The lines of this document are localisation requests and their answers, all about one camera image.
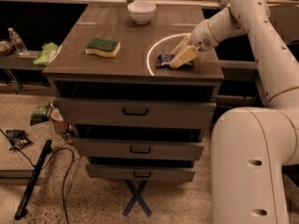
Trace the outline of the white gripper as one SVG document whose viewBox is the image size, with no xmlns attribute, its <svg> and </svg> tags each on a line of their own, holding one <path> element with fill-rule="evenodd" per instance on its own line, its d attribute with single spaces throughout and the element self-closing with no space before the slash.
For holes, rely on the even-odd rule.
<svg viewBox="0 0 299 224">
<path fill-rule="evenodd" d="M 198 55 L 198 48 L 201 51 L 209 51 L 216 46 L 216 39 L 209 29 L 207 21 L 197 24 L 191 34 L 185 37 L 173 48 L 171 54 L 174 58 L 170 61 L 171 68 L 179 68 L 190 62 Z"/>
</svg>

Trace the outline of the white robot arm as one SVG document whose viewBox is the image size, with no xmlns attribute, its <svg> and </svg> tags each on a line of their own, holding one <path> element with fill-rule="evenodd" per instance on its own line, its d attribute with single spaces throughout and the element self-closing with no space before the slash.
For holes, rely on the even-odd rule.
<svg viewBox="0 0 299 224">
<path fill-rule="evenodd" d="M 235 35 L 249 38 L 267 106 L 234 108 L 210 143 L 212 224 L 289 224 L 282 168 L 299 163 L 299 63 L 264 0 L 230 0 L 173 49 L 178 68 Z"/>
</svg>

